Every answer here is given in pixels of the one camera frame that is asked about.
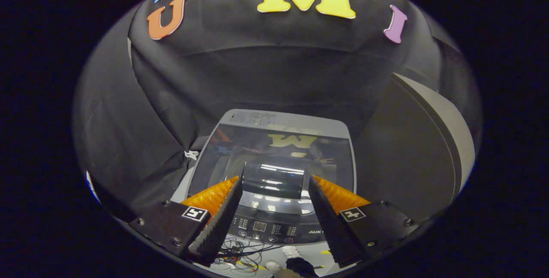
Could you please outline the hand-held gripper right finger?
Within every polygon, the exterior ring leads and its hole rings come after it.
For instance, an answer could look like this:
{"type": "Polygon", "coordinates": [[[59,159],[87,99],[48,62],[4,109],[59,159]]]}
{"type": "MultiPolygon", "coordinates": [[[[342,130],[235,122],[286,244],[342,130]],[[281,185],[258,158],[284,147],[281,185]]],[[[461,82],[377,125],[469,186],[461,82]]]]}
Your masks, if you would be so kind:
{"type": "Polygon", "coordinates": [[[384,200],[369,202],[314,175],[308,185],[332,257],[341,267],[382,258],[420,228],[416,220],[384,200]]]}

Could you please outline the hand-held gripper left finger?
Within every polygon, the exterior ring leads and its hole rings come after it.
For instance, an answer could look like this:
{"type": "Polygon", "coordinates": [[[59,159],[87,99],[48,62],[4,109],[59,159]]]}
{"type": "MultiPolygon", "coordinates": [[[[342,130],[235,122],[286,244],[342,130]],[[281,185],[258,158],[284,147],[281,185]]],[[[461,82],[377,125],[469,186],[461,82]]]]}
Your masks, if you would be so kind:
{"type": "Polygon", "coordinates": [[[237,175],[184,202],[158,202],[129,226],[162,251],[209,267],[221,251],[241,196],[242,178],[237,175]]]}

